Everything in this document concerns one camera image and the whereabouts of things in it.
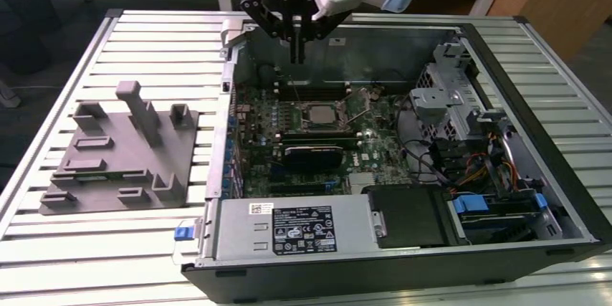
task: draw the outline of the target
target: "blue latch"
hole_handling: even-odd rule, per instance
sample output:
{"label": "blue latch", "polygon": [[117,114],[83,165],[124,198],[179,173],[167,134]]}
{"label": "blue latch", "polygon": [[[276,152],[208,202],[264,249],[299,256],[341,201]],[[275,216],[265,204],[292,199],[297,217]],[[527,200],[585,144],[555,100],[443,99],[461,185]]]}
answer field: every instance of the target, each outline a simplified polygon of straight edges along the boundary
{"label": "blue latch", "polygon": [[457,214],[467,211],[488,211],[487,201],[481,195],[464,195],[452,200]]}
{"label": "blue latch", "polygon": [[540,193],[536,194],[536,202],[537,202],[537,207],[540,209],[544,209],[545,207],[548,207],[547,199],[544,198],[544,195]]}
{"label": "blue latch", "polygon": [[175,241],[184,242],[187,240],[193,240],[193,226],[177,227],[175,229]]}

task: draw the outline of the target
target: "white table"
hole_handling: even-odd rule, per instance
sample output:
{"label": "white table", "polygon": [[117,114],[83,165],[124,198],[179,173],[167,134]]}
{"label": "white table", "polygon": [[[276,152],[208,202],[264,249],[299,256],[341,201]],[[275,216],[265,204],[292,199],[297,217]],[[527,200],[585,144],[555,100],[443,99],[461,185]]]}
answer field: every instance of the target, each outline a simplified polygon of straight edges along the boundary
{"label": "white table", "polygon": [[[204,190],[223,63],[221,23],[240,13],[124,11],[103,20],[65,89],[0,196],[1,306],[209,306],[180,273],[173,229],[204,212]],[[509,18],[353,16],[360,21],[469,21],[612,219],[612,118],[529,25]],[[76,124],[76,104],[100,100],[107,112],[121,80],[137,80],[144,99],[163,110],[187,102],[200,114],[188,206],[181,209],[41,216],[40,196]],[[492,88],[483,90],[499,104]],[[195,254],[196,247],[181,249]],[[515,282],[407,292],[324,297],[273,305],[608,305],[612,259],[603,254],[552,266]]]}

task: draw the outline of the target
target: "cable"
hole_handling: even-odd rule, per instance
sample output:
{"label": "cable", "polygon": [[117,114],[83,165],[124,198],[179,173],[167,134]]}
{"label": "cable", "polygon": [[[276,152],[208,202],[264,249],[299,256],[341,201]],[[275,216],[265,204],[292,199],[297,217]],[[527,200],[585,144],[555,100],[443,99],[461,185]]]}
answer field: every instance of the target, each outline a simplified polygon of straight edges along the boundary
{"label": "cable", "polygon": [[423,165],[429,169],[429,171],[436,175],[437,177],[437,180],[440,181],[441,184],[444,184],[445,186],[456,186],[456,184],[447,178],[447,176],[444,176],[441,174],[441,172],[423,159],[423,158],[419,158],[419,156],[416,154],[412,153],[411,150],[408,150],[408,148],[405,147],[405,144],[409,143],[409,142],[419,142],[419,143],[423,143],[423,140],[416,140],[416,139],[412,139],[412,140],[408,140],[405,141],[404,143],[401,142],[400,138],[399,138],[399,135],[400,133],[397,133],[397,140],[400,141],[401,145],[404,146],[404,151],[405,153],[412,157],[415,158],[419,163],[423,163]]}
{"label": "cable", "polygon": [[299,100],[299,93],[297,93],[297,86],[296,86],[296,82],[293,81],[293,77],[292,75],[287,75],[291,79],[291,85],[293,86],[293,92],[296,93],[296,99],[297,99],[297,105],[299,105],[299,111],[301,112],[303,111],[303,102],[301,100]]}

